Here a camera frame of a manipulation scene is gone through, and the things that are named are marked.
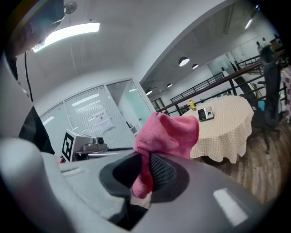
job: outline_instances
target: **office chair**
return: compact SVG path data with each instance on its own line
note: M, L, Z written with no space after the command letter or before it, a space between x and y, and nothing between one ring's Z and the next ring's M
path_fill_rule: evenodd
M270 141L267 137L267 132L276 132L277 137L280 137L280 131L275 129L279 124L279 89L281 82L280 66L277 64L271 46L264 47L260 52L260 60L264 66L265 81L259 81L258 84L266 86L265 109L262 111L258 106L258 101L250 95L242 94L240 96L246 98L254 110L251 126L259 128L264 135L264 140L267 146L266 154L269 154Z

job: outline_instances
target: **pink cloth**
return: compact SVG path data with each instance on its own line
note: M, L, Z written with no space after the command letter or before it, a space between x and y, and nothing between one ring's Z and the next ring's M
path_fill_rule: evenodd
M154 112L136 136L133 149L141 154L141 172L132 186L137 198L144 199L153 189L149 170L150 152L161 152L190 159L198 141L199 123L193 116L170 117Z

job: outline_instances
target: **checkered tablecloth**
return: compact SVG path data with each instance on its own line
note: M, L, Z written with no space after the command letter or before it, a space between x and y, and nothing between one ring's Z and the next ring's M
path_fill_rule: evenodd
M281 81L287 86L286 116L291 117L291 66L281 70Z
M199 122L199 139L190 157L209 156L217 162L226 157L231 163L236 163L237 154L243 156L246 152L246 139L251 134L254 112L247 100L239 96L214 98L198 105L197 110L209 106L214 119ZM191 109L183 116L199 119L198 111Z

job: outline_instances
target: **ceiling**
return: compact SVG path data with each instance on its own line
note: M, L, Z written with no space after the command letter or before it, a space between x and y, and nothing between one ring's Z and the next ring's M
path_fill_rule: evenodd
M58 41L37 53L29 51L27 68L34 100L61 83L92 69L127 63L126 43L137 9L143 0L74 0L78 7L65 15L58 29L89 22L100 22L99 32ZM24 55L18 56L18 76L28 90Z
M177 43L142 83L144 90L157 87L153 89L148 97L158 95L161 91L167 89L168 83L176 84L193 72L191 69L193 63L202 65L209 62L210 60L202 61L202 58L197 56L197 52L201 52L201 49L203 50L210 43L215 43L226 34L242 32L249 20L252 9L253 6L240 0L216 12L195 27ZM183 56L190 58L189 63L191 65L188 65L188 67L179 67L178 60Z

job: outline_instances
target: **cable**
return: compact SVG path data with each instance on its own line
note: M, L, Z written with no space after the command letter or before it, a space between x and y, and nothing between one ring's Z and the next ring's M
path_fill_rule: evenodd
M28 88L29 88L29 92L30 92L30 99L33 102L32 93L31 93L31 87L30 87L30 83L29 83L29 79L28 79L28 74L27 74L26 52L24 54L24 65L25 65L26 80L27 80L27 84L28 84Z

